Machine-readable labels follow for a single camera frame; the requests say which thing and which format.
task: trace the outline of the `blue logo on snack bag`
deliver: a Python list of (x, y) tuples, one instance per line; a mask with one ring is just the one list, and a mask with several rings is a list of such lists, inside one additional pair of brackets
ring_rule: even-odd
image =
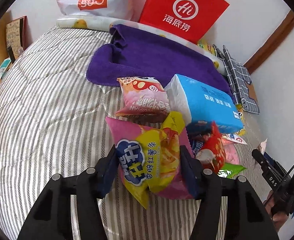
[(141, 185), (146, 179), (142, 169), (145, 155), (141, 145), (136, 141), (122, 139), (117, 143), (116, 148), (125, 179), (135, 186)]

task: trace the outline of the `blue tissue pack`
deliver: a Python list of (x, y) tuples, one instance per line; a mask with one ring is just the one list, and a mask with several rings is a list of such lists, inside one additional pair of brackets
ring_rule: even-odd
[(165, 87), (170, 109), (181, 112), (189, 135), (211, 131), (215, 121), (221, 133), (243, 128), (238, 110), (225, 92), (179, 74)]

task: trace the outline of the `purple cloth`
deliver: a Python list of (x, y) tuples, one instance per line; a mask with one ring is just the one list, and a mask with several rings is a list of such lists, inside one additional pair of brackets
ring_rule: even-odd
[(95, 84), (119, 87), (118, 77), (154, 77), (165, 87), (175, 74), (191, 77), (228, 95), (228, 83), (213, 62), (175, 41), (146, 31), (115, 25), (110, 44), (93, 55), (87, 79)]

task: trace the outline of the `striped bed sheet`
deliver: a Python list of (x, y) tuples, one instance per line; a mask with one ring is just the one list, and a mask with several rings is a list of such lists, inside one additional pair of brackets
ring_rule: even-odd
[[(86, 70), (94, 52), (109, 43), (106, 32), (51, 28), (15, 62), (0, 85), (0, 227), (16, 239), (29, 210), (55, 173), (74, 176), (108, 154), (113, 145), (105, 122), (123, 105), (121, 90), (92, 84)], [(262, 140), (245, 113), (248, 145), (237, 145), (242, 172), (262, 198), (268, 189), (250, 153)], [(99, 200), (108, 239), (188, 239), (199, 201), (150, 194), (145, 210), (117, 177)], [(74, 239), (80, 239), (76, 197), (71, 198)], [(217, 239), (223, 239), (223, 198)]]

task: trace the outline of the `metal bolt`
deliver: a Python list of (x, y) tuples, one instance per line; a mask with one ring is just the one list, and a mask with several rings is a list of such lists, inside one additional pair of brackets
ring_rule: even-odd
[(247, 179), (246, 179), (244, 176), (239, 176), (239, 177), (238, 177), (238, 180), (239, 180), (240, 182), (246, 182), (246, 181), (247, 181)]
[(91, 168), (88, 168), (88, 169), (86, 170), (86, 172), (87, 172), (88, 174), (93, 174), (93, 173), (96, 172), (96, 169), (93, 168), (93, 167), (91, 167)]
[(60, 179), (60, 174), (54, 174), (52, 177), (51, 177), (53, 180), (58, 180)]
[(211, 175), (213, 171), (211, 169), (204, 169), (204, 174)]

